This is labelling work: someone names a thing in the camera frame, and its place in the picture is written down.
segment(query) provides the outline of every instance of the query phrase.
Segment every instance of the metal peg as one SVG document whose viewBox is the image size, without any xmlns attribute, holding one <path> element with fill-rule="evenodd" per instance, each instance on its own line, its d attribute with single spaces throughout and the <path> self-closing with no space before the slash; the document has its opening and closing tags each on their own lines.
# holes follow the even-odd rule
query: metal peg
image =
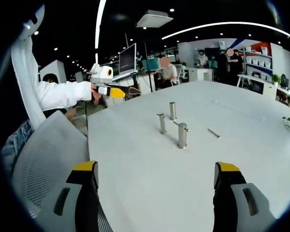
<svg viewBox="0 0 290 232">
<path fill-rule="evenodd" d="M 165 116 L 164 114 L 157 114 L 159 116 L 160 119 L 160 133 L 161 134 L 165 134 L 166 133 L 166 129 L 165 129 Z"/>
<path fill-rule="evenodd" d="M 175 102 L 170 102 L 170 112 L 171 112 L 170 120 L 175 121 L 177 119 Z"/>
<path fill-rule="evenodd" d="M 187 146 L 187 132 L 189 129 L 187 128 L 186 123 L 177 123 L 173 122 L 174 124 L 178 125 L 178 148 L 185 148 Z"/>
</svg>

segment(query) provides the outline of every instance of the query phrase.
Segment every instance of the white shelf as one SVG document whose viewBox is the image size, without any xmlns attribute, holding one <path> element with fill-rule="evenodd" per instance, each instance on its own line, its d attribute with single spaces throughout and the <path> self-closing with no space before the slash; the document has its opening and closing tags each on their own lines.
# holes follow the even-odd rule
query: white shelf
<svg viewBox="0 0 290 232">
<path fill-rule="evenodd" d="M 245 53 L 254 54 L 254 55 L 256 55 L 256 56 L 261 56 L 261 57 L 272 58 L 271 56 L 263 55 L 263 54 L 259 54 L 259 53 L 256 53 L 256 52 L 248 52 L 248 51 L 245 51 Z"/>
<path fill-rule="evenodd" d="M 266 67 L 264 67 L 264 66 L 260 66 L 260 65 L 256 65 L 256 64 L 246 63 L 246 65 L 256 66 L 256 67 L 259 67 L 259 68 L 264 68 L 264 69 L 267 69 L 267 70 L 273 71 L 273 69 L 269 69 L 269 68 L 266 68 Z"/>
</svg>

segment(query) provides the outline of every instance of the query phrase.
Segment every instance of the black ceiling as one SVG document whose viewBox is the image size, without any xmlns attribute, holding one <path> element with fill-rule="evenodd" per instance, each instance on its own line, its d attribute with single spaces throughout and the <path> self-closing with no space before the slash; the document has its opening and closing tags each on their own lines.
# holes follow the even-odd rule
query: black ceiling
<svg viewBox="0 0 290 232">
<path fill-rule="evenodd" d="M 290 33 L 289 0 L 284 4 L 275 3 L 276 11 L 262 0 L 106 0 L 100 27 L 100 42 L 95 49 L 95 27 L 99 0 L 77 0 L 46 2 L 44 20 L 32 36 L 33 52 L 41 67 L 55 59 L 65 65 L 67 75 L 80 71 L 78 63 L 90 69 L 99 54 L 99 63 L 109 62 L 126 46 L 125 33 L 129 44 L 137 43 L 138 50 L 162 51 L 164 46 L 174 47 L 176 41 L 194 41 L 210 38 L 244 38 L 278 43 L 290 51 L 290 38 L 279 32 L 256 26 L 224 25 L 185 32 L 166 40 L 163 36 L 198 25 L 244 21 L 273 26 Z M 158 29 L 136 28 L 135 25 L 147 10 L 167 12 L 174 20 Z"/>
</svg>

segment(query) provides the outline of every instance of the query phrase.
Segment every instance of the ceiling light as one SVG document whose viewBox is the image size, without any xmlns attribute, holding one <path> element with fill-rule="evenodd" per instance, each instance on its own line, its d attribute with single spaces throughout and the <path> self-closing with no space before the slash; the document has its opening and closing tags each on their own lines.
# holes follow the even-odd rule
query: ceiling light
<svg viewBox="0 0 290 232">
<path fill-rule="evenodd" d="M 96 20 L 96 39 L 95 39 L 95 48 L 98 49 L 99 46 L 99 35 L 100 35 L 100 24 L 102 20 L 102 15 L 104 11 L 106 0 L 100 0 L 98 13 L 97 13 L 97 20 Z"/>
<path fill-rule="evenodd" d="M 174 35 L 178 35 L 180 33 L 183 33 L 183 32 L 186 32 L 186 31 L 190 31 L 190 30 L 195 30 L 195 29 L 199 29 L 199 28 L 206 28 L 206 27 L 210 27 L 210 26 L 218 26 L 218 25 L 227 25 L 227 24 L 242 24 L 242 25 L 252 25 L 252 26 L 258 26 L 258 27 L 264 27 L 264 28 L 268 28 L 268 29 L 272 29 L 272 30 L 275 30 L 275 31 L 278 31 L 280 33 L 283 33 L 287 36 L 290 36 L 289 33 L 281 30 L 281 29 L 278 29 L 278 28 L 274 28 L 274 27 L 271 27 L 271 26 L 268 26 L 268 25 L 264 25 L 264 24 L 260 24 L 260 23 L 248 23 L 248 22 L 221 22 L 221 23 L 210 23 L 210 24 L 205 24 L 205 25 L 201 25 L 201 26 L 197 26 L 197 27 L 193 27 L 193 28 L 188 28 L 188 29 L 185 29 L 185 30 L 181 30 L 181 31 L 178 31 L 178 32 L 175 32 L 173 34 L 170 34 L 170 35 L 167 35 L 167 36 L 164 36 L 162 37 L 162 40 L 165 40 L 167 38 L 170 38 Z"/>
</svg>

